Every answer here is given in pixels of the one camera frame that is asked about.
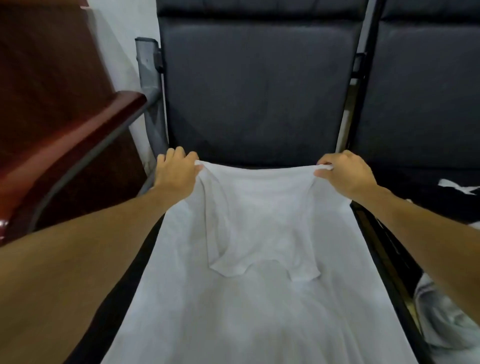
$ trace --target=wall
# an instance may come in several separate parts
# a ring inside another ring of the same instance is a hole
[[[89,23],[115,90],[140,90],[135,38],[160,42],[155,0],[88,0]],[[141,116],[130,126],[133,140],[149,173],[155,166]]]

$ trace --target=chair backrest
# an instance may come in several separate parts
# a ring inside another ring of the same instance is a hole
[[[480,168],[480,1],[386,0],[350,149],[370,163]]]
[[[157,0],[169,141],[216,163],[334,152],[366,0]]]

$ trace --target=red wooden armrest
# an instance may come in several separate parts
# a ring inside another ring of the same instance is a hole
[[[0,169],[0,245],[27,234],[54,184],[146,103],[141,93],[117,92],[98,113],[68,123]]]

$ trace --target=hand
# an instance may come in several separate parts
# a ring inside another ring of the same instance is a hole
[[[365,161],[349,150],[343,153],[325,154],[318,164],[332,164],[332,170],[316,170],[314,175],[328,180],[343,196],[359,200],[372,188],[378,187],[372,170]]]
[[[195,186],[195,178],[203,166],[196,166],[198,155],[190,152],[185,156],[181,146],[170,148],[165,155],[156,159],[155,184],[152,190],[166,194],[169,205],[173,206],[188,197]]]

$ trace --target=armrest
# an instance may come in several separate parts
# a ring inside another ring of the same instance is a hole
[[[156,100],[120,91],[0,169],[0,245],[35,229],[49,200]]]

